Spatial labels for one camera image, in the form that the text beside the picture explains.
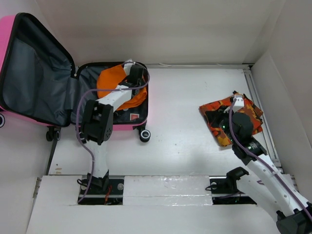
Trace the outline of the orange camouflage cloth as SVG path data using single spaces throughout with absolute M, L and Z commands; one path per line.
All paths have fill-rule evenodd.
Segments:
M 245 106 L 244 106 L 244 108 L 240 109 L 239 112 L 245 113 L 250 117 L 251 122 L 253 123 L 253 135 L 258 134 L 258 133 L 263 131 L 263 128 L 262 128 L 263 120 L 261 119 L 261 117 L 263 115 L 263 111 L 259 107 L 257 107 L 254 104 L 254 102 L 252 100 L 250 100 L 245 94 L 242 94 L 242 96 L 244 98 Z M 233 96 L 229 96 L 225 99 L 214 101 L 214 102 L 207 103 L 207 104 L 200 106 L 199 111 L 200 111 L 201 115 L 203 116 L 204 120 L 206 121 L 206 119 L 204 117 L 204 111 L 205 110 L 207 110 L 207 109 L 208 110 L 217 110 L 220 107 L 226 107 L 226 109 L 227 109 L 231 104 L 230 99 L 232 99 L 232 98 L 233 98 Z M 215 137 L 215 139 L 218 142 L 218 136 L 221 133 L 220 127 L 209 127 L 208 126 L 208 128 L 210 129 L 211 133 L 213 134 L 213 136 Z M 219 146 L 220 147 L 227 147 L 228 145 L 219 145 Z

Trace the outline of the pink suitcase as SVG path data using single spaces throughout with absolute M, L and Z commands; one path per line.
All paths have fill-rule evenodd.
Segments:
M 48 127 L 48 141 L 74 124 L 82 95 L 96 87 L 101 71 L 123 62 L 76 67 L 73 58 L 44 25 L 29 13 L 0 20 L 0 108 Z M 113 130 L 138 129 L 115 125 Z

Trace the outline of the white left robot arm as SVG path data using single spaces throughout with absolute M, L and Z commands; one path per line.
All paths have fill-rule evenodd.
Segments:
M 94 89 L 86 91 L 78 104 L 77 138 L 91 155 L 87 178 L 80 180 L 86 191 L 102 194 L 109 188 L 107 142 L 115 125 L 134 125 L 139 137 L 147 142 L 150 132 L 144 128 L 147 119 L 149 73 L 136 62 L 101 71 Z

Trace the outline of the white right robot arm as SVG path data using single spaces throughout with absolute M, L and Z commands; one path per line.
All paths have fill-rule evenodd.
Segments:
M 204 118 L 228 137 L 234 154 L 245 165 L 230 170 L 225 178 L 211 180 L 208 190 L 213 194 L 246 194 L 271 216 L 281 234 L 310 234 L 312 203 L 284 178 L 254 138 L 251 118 L 223 108 L 205 111 Z

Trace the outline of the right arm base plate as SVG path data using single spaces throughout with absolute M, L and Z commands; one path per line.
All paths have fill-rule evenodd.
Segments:
M 249 196 L 227 184 L 225 176 L 209 177 L 210 184 L 205 188 L 210 192 L 213 205 L 256 205 Z

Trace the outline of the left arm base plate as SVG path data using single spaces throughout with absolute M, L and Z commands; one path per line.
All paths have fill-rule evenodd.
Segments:
M 79 205 L 122 205 L 123 204 L 123 191 L 124 191 L 124 178 L 111 178 L 106 190 L 103 192 L 101 189 L 91 185 L 87 195 L 82 201 L 86 190 L 87 182 L 86 179 L 78 179 L 80 185 L 80 192 L 78 195 Z

